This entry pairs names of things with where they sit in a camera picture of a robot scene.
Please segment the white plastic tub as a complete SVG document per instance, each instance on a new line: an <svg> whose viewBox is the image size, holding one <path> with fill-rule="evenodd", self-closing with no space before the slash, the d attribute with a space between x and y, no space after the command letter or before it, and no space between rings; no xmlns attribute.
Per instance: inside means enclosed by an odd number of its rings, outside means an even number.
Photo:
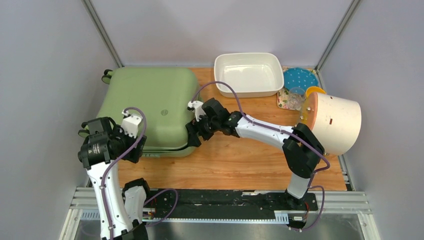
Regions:
<svg viewBox="0 0 424 240"><path fill-rule="evenodd" d="M229 85L239 98L273 96L285 84L279 59L268 52L221 54L213 71L214 79Z"/></svg>

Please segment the green hard-shell suitcase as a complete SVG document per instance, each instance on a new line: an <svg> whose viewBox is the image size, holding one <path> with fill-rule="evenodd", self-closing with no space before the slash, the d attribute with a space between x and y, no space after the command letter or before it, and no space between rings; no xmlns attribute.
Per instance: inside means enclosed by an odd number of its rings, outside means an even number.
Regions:
<svg viewBox="0 0 424 240"><path fill-rule="evenodd" d="M122 110L127 107L145 114L144 157L180 158L194 152L194 147L188 146L186 124L195 116L187 107L200 85L190 69L121 67L106 69L101 80L108 90L98 117L110 117L120 125Z"/></svg>

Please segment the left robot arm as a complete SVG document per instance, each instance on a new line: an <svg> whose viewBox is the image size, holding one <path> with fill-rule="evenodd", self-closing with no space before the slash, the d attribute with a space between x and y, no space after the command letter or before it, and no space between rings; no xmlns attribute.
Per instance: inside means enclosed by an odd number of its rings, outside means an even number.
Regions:
<svg viewBox="0 0 424 240"><path fill-rule="evenodd" d="M142 223L143 209L153 194L143 178L120 188L118 160L137 163L147 137L138 136L143 117L124 114L121 124L111 117L99 117L82 123L79 135L85 139L77 156L89 176L100 216L102 240L146 240Z"/></svg>

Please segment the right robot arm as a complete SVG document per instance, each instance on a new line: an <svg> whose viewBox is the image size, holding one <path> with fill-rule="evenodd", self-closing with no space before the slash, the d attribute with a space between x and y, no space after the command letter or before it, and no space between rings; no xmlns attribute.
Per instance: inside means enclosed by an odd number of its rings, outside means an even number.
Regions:
<svg viewBox="0 0 424 240"><path fill-rule="evenodd" d="M194 113L194 119L185 126L189 147L199 147L201 141L208 141L216 132L276 147L283 151L292 172L286 189L286 205L296 210L305 203L315 168L325 153L324 146L307 125L276 125L254 119L241 111L229 112L215 98L206 102L190 101L187 109Z"/></svg>

